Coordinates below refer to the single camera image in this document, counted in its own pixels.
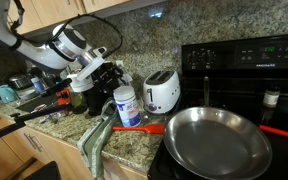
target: red spatula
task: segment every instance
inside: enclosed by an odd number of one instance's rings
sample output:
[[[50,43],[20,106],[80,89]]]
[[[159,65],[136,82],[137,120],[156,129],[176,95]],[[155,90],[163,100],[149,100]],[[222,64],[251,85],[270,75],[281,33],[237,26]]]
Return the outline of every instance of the red spatula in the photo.
[[[164,134],[164,124],[150,124],[147,126],[126,128],[121,126],[113,126],[114,131],[146,131],[149,134]]]

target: label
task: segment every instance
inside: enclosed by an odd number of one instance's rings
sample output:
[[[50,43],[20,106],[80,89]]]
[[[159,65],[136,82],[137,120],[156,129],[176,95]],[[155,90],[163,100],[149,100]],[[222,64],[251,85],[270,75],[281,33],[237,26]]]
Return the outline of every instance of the label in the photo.
[[[264,103],[264,105],[269,105],[269,106],[275,107],[275,105],[277,104],[278,97],[279,97],[279,95],[265,94],[263,103]]]
[[[141,118],[135,98],[124,104],[116,102],[116,105],[124,127],[135,127],[140,124]]]

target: stove control panel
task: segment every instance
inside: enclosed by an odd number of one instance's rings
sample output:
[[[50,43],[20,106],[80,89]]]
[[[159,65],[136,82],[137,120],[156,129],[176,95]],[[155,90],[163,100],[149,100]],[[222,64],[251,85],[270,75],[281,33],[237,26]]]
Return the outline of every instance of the stove control panel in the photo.
[[[288,35],[182,46],[182,72],[288,69]]]

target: bottle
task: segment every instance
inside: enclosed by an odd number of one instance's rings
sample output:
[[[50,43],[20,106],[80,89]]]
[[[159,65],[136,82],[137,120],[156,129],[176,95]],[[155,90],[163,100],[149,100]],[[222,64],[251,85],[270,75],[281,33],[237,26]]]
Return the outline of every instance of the bottle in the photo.
[[[263,105],[268,108],[275,108],[279,96],[280,87],[275,83],[271,83],[265,91]]]
[[[43,85],[37,77],[32,78],[31,81],[37,92],[41,93],[44,91]]]
[[[114,90],[114,99],[124,127],[136,127],[141,118],[132,86],[121,86]]]

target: power outlet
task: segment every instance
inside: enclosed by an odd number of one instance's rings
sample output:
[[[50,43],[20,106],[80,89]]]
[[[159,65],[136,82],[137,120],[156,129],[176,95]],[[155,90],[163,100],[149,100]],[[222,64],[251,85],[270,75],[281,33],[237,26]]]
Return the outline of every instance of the power outlet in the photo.
[[[115,64],[116,64],[117,67],[120,67],[120,68],[124,67],[123,60],[116,60]]]

